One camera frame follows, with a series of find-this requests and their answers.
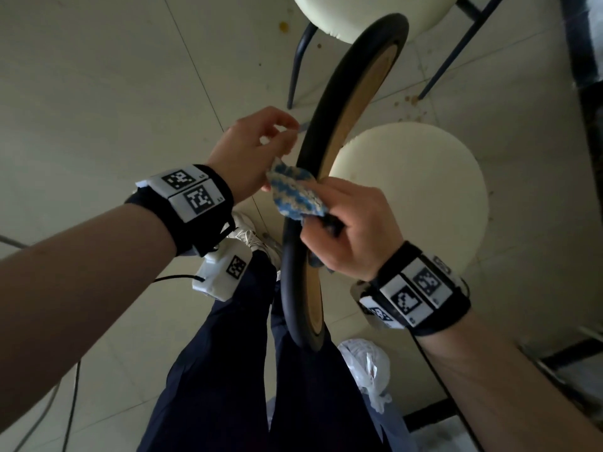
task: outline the dark blue pants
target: dark blue pants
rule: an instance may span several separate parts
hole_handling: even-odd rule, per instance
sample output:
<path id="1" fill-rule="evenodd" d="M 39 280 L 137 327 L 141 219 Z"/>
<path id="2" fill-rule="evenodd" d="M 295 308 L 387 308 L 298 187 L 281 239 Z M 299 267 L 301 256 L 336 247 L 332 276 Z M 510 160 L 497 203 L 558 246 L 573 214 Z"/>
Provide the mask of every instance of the dark blue pants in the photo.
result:
<path id="1" fill-rule="evenodd" d="M 139 452 L 383 448 L 330 335 L 317 353 L 291 339 L 279 287 L 274 266 L 257 250 L 234 296 L 215 302 L 172 366 Z M 272 303 L 277 392 L 268 430 L 263 369 Z"/>

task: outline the white plastic device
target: white plastic device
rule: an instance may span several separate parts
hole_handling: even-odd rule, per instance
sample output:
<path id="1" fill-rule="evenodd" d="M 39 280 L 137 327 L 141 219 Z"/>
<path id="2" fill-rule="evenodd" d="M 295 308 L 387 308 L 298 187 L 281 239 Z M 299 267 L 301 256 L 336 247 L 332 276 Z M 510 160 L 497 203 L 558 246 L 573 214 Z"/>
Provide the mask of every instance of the white plastic device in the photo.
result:
<path id="1" fill-rule="evenodd" d="M 251 260 L 252 250 L 243 241 L 226 238 L 218 250 L 205 256 L 197 271 L 197 276 L 205 281 L 193 280 L 192 288 L 217 300 L 227 301 L 235 293 Z"/>

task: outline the hand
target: hand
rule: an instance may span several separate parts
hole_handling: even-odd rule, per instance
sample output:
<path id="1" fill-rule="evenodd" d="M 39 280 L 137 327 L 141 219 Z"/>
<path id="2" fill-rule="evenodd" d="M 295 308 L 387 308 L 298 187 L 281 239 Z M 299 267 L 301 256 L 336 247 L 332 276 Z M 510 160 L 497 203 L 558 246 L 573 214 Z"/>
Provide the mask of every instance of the hand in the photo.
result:
<path id="1" fill-rule="evenodd" d="M 301 240 L 332 270 L 372 280 L 404 242 L 383 192 L 337 178 L 304 185 L 319 196 L 345 228 L 334 238 L 318 218 L 311 216 L 304 220 Z"/>
<path id="2" fill-rule="evenodd" d="M 287 130 L 279 131 L 275 125 Z M 267 183 L 266 171 L 275 157 L 290 153 L 299 126 L 293 116 L 268 106 L 239 119 L 226 130 L 205 165 L 226 181 L 237 204 Z M 262 144 L 262 136 L 270 142 Z"/>

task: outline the white sneaker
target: white sneaker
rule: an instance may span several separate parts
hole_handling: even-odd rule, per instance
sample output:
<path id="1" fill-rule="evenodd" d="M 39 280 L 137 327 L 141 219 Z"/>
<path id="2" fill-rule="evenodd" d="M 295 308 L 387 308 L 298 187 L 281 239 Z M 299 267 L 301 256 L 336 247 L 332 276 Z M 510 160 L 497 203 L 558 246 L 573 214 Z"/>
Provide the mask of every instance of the white sneaker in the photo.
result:
<path id="1" fill-rule="evenodd" d="M 238 211 L 232 211 L 232 218 L 235 221 L 236 229 L 233 230 L 227 238 L 235 238 L 243 241 L 251 250 L 261 250 L 268 254 L 270 262 L 275 266 L 276 270 L 280 270 L 280 254 L 268 247 L 262 242 L 262 240 L 256 234 L 256 226 L 253 225 L 252 220 L 249 216 L 242 214 Z"/>

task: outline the plastic bag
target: plastic bag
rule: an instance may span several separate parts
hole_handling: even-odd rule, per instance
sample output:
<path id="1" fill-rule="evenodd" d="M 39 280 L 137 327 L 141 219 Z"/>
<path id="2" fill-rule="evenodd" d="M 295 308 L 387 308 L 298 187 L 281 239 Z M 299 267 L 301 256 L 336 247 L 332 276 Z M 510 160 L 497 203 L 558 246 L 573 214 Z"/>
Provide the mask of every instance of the plastic bag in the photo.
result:
<path id="1" fill-rule="evenodd" d="M 382 414 L 385 403 L 391 401 L 391 395 L 382 395 L 389 383 L 389 357 L 385 351 L 366 339 L 348 339 L 337 349 L 360 391 L 368 395 L 373 409 Z"/>

